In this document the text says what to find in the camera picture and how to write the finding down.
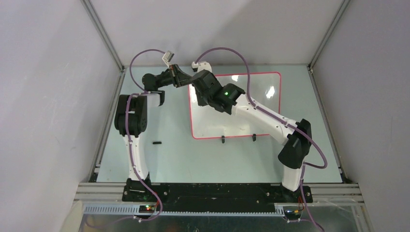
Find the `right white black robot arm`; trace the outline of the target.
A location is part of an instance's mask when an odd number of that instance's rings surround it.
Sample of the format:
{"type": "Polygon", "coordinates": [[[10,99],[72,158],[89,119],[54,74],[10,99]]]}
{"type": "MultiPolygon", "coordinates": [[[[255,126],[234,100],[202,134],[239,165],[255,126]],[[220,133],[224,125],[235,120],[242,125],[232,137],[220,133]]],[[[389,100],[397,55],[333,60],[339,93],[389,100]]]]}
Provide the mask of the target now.
{"type": "Polygon", "coordinates": [[[300,180],[309,153],[311,126],[266,109],[233,80],[210,71],[194,75],[189,85],[191,134],[194,139],[222,139],[270,135],[283,146],[278,155],[283,165],[282,198],[294,202],[301,195],[300,180]]]}

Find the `pink framed whiteboard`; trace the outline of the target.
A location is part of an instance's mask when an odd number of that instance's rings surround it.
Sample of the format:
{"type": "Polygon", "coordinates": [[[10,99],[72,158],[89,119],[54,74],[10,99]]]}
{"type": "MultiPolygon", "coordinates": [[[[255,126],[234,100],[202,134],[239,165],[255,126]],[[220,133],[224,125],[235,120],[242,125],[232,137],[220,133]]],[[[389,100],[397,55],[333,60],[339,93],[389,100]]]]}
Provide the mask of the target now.
{"type": "MultiPolygon", "coordinates": [[[[251,97],[265,108],[280,113],[282,78],[279,72],[250,74],[251,97]]],[[[199,106],[195,88],[188,86],[191,135],[194,139],[221,139],[267,135],[249,120],[199,106]]]]}

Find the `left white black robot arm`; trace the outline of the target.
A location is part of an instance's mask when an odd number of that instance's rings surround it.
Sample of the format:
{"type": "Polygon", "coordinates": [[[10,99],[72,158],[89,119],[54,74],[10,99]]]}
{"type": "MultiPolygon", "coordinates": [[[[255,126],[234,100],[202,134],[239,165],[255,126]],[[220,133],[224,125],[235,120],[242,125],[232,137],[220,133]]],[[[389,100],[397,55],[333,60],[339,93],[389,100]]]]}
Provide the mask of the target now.
{"type": "Polygon", "coordinates": [[[129,179],[147,183],[149,170],[146,164],[144,149],[140,145],[141,134],[148,126],[148,110],[162,106],[165,92],[161,87],[183,87],[189,85],[192,75],[182,71],[176,64],[160,74],[147,73],[142,77],[144,92],[140,94],[120,95],[114,118],[114,126],[122,136],[129,161],[129,179]]]}

